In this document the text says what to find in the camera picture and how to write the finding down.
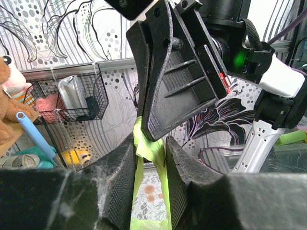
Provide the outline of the green trash bag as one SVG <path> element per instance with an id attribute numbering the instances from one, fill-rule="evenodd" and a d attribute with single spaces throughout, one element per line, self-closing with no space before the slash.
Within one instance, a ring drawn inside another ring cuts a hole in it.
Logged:
<path id="1" fill-rule="evenodd" d="M 170 230 L 172 229 L 171 208 L 168 187 L 168 176 L 166 166 L 166 154 L 162 139 L 150 141 L 141 130 L 142 117 L 136 118 L 133 126 L 133 142 L 135 147 L 135 156 L 137 157 L 137 169 L 135 171 L 135 182 L 133 190 L 133 201 L 135 201 L 138 190 L 143 180 L 143 160 L 147 159 L 153 162 L 156 167 L 160 182 L 164 204 L 166 207 L 167 218 L 163 221 L 139 220 L 131 218 L 131 230 Z"/>

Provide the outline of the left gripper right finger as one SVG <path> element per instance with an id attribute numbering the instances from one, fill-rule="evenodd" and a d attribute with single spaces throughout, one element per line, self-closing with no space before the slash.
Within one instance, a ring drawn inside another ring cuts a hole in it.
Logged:
<path id="1" fill-rule="evenodd" d="M 197 214 L 197 189 L 214 183 L 222 174 L 186 153 L 173 137 L 165 143 L 166 167 L 169 189 L 171 227 L 173 230 L 201 230 Z"/>

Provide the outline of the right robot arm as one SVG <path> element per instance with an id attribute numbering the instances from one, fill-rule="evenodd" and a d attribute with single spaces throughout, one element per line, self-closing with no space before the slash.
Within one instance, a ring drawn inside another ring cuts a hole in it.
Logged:
<path id="1" fill-rule="evenodd" d="M 261 88 L 247 143 L 234 167 L 257 173 L 277 139 L 307 107 L 307 77 L 281 62 L 247 15 L 248 0 L 139 1 L 146 18 L 127 31 L 138 77 L 138 115 L 150 141 L 192 119 L 194 136 L 207 130 L 202 111 L 231 91 L 233 76 Z"/>

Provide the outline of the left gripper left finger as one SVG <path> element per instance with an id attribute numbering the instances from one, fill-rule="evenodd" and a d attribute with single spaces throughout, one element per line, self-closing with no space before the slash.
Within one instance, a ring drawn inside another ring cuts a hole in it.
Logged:
<path id="1" fill-rule="evenodd" d="M 130 228 L 135 171 L 133 134 L 115 149 L 79 171 L 97 185 L 98 220 L 95 230 L 128 230 Z"/>

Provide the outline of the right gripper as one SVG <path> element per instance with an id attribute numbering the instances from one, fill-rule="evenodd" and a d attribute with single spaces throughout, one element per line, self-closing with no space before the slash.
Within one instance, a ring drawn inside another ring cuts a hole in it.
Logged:
<path id="1" fill-rule="evenodd" d="M 228 52 L 209 34 L 200 7 L 197 0 L 160 0 L 146 13 L 147 21 L 136 21 L 126 32 L 138 73 L 137 116 L 143 115 L 150 141 L 231 91 L 222 61 Z"/>

